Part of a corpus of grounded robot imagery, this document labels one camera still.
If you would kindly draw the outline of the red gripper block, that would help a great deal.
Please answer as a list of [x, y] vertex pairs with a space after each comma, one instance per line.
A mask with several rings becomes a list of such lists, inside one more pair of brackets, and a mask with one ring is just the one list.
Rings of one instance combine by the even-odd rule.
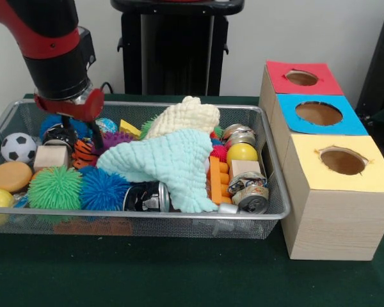
[[64, 100], [50, 100], [34, 93], [34, 101], [37, 106], [51, 114], [61, 116], [64, 130], [64, 142], [74, 151], [77, 141], [77, 133], [70, 122], [70, 118], [87, 122], [86, 126], [92, 131], [93, 144], [96, 150], [102, 149], [103, 138], [99, 126], [94, 121], [104, 107], [104, 93], [98, 88], [87, 88], [80, 96]]

